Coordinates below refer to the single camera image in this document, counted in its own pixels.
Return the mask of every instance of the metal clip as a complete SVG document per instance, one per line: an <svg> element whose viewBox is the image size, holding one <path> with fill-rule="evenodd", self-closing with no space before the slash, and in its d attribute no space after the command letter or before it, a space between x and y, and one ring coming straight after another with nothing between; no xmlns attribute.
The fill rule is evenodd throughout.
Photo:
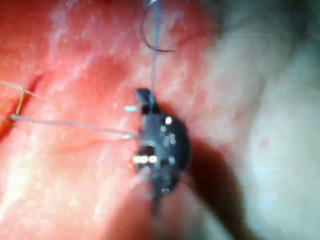
<svg viewBox="0 0 320 240"><path fill-rule="evenodd" d="M156 100L150 111L149 89L138 88L135 94L141 107L142 126L133 163L138 173L150 169L148 181L153 187L153 213L157 214L162 196L175 189L180 173L189 167L191 143L184 123L162 112Z"/></svg>

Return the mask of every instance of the metal pin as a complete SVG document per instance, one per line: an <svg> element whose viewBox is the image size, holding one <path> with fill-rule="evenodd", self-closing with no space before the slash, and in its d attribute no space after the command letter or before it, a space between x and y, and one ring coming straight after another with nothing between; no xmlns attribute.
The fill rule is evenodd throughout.
<svg viewBox="0 0 320 240"><path fill-rule="evenodd" d="M136 113L139 112L139 108L136 106L125 106L124 111L126 111L127 113Z"/></svg>

